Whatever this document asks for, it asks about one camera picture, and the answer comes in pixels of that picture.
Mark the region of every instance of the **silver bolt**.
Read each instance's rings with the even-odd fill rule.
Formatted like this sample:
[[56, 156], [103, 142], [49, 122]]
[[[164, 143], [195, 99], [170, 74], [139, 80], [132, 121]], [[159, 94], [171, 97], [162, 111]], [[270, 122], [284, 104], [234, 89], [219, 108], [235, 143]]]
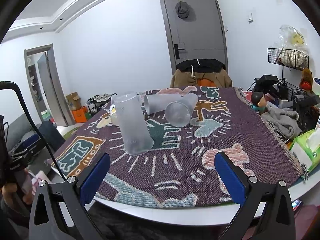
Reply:
[[76, 180], [76, 177], [75, 176], [71, 176], [71, 177], [69, 177], [68, 179], [67, 179], [67, 181], [69, 182], [69, 183], [72, 183], [72, 182], [74, 182]]
[[45, 184], [46, 184], [46, 181], [45, 181], [45, 180], [41, 180], [41, 181], [39, 182], [39, 186], [40, 186], [40, 187], [44, 186]]
[[252, 182], [252, 183], [257, 183], [258, 182], [258, 179], [255, 177], [255, 176], [251, 176], [249, 178], [249, 180]]
[[286, 183], [285, 183], [283, 180], [279, 181], [279, 184], [280, 184], [280, 186], [282, 186], [282, 187], [285, 187], [285, 185], [286, 185]]

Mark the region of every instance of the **doorway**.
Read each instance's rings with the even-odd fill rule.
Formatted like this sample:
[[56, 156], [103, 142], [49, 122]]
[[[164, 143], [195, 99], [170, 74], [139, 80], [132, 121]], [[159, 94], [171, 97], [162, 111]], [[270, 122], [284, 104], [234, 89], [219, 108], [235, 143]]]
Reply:
[[41, 121], [57, 126], [74, 124], [60, 84], [53, 44], [25, 49], [25, 64], [30, 92]]
[[[177, 13], [180, 2], [188, 16]], [[227, 44], [217, 0], [160, 0], [169, 47], [172, 73], [189, 59], [216, 59], [228, 72]]]

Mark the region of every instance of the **rack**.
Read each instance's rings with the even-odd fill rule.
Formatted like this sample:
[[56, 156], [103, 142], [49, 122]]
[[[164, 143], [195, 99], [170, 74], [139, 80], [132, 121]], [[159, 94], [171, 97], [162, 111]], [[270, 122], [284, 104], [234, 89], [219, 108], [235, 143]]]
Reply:
[[280, 98], [282, 100], [292, 101], [292, 98], [296, 95], [307, 96], [307, 93], [304, 90], [288, 83], [285, 78], [279, 79], [279, 83], [277, 84], [277, 91], [279, 92]]
[[309, 56], [296, 49], [268, 48], [268, 62], [301, 71], [309, 68]]

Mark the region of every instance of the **door handle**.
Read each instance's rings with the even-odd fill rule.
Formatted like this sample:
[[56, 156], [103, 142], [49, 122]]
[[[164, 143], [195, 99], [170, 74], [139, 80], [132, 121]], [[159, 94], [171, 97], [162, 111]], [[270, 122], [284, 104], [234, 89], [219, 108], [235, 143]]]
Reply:
[[174, 53], [176, 55], [176, 59], [180, 59], [179, 50], [184, 50], [184, 49], [179, 49], [178, 44], [174, 44], [173, 47], [174, 47]]

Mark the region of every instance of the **figurine with black hair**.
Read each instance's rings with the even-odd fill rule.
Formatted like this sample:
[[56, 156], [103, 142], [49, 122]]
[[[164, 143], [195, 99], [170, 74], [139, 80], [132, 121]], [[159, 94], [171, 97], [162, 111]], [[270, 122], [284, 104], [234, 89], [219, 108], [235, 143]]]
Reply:
[[263, 114], [265, 112], [267, 101], [262, 92], [253, 92], [251, 95], [252, 109]]

